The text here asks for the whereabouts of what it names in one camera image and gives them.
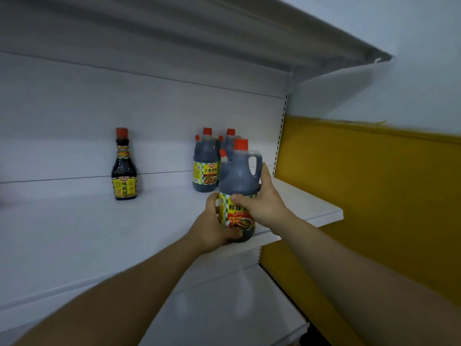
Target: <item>left hand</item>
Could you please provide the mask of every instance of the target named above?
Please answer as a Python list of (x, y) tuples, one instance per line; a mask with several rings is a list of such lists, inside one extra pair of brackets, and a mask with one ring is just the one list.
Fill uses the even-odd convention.
[(215, 251), (229, 239), (239, 239), (243, 233), (236, 228), (223, 227), (216, 216), (217, 193), (206, 199), (205, 210), (197, 217), (184, 239), (197, 245), (200, 254)]

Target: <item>upper shelf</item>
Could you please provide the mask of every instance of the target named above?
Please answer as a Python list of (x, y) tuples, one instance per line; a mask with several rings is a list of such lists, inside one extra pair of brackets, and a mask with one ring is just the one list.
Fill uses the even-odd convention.
[(347, 15), (313, 0), (14, 1), (292, 72), (294, 81), (393, 55), (378, 35), (362, 39), (355, 19), (345, 22)]
[[(295, 214), (316, 226), (343, 218), (342, 210), (330, 203), (277, 179), (274, 185)], [(97, 195), (1, 207), (0, 261), (5, 264), (0, 265), (0, 330), (8, 329), (14, 311), (91, 286), (179, 239), (204, 210), (208, 195), (192, 186), (174, 186), (126, 202)], [(259, 226), (246, 243), (225, 245), (200, 260), (279, 239)]]

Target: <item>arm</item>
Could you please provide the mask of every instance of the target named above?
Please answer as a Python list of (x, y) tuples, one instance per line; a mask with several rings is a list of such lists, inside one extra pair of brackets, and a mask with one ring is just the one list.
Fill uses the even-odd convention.
[(392, 269), (328, 237), (288, 210), (267, 167), (256, 198), (233, 195), (255, 220), (282, 237), (353, 329), (371, 345), (459, 345), (458, 307)]
[(16, 346), (138, 345), (184, 272), (203, 253), (238, 239), (238, 229), (223, 228), (216, 217), (217, 194), (189, 232), (146, 261), (76, 297), (43, 320)]

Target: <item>right hand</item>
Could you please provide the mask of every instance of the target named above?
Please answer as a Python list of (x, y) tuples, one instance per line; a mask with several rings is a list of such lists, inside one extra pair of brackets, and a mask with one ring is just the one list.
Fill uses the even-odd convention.
[(279, 192), (272, 184), (271, 174), (266, 163), (263, 163), (261, 171), (261, 190), (257, 197), (248, 198), (241, 194), (233, 194), (230, 198), (234, 204), (247, 208), (251, 216), (260, 225), (270, 228), (272, 232), (288, 214), (293, 214), (284, 204)]

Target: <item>fingers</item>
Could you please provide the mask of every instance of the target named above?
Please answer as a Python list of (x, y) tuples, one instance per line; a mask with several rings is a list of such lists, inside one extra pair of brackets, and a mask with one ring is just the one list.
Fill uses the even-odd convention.
[(234, 204), (241, 205), (251, 211), (251, 202), (254, 201), (254, 199), (248, 198), (241, 194), (233, 194), (230, 199)]
[(271, 173), (266, 165), (266, 163), (262, 163), (262, 170), (261, 170), (261, 186), (272, 186), (272, 178)]
[(238, 228), (223, 228), (224, 239), (239, 239), (242, 237), (243, 232)]
[(211, 193), (206, 199), (205, 211), (216, 214), (216, 199), (218, 198), (217, 193)]

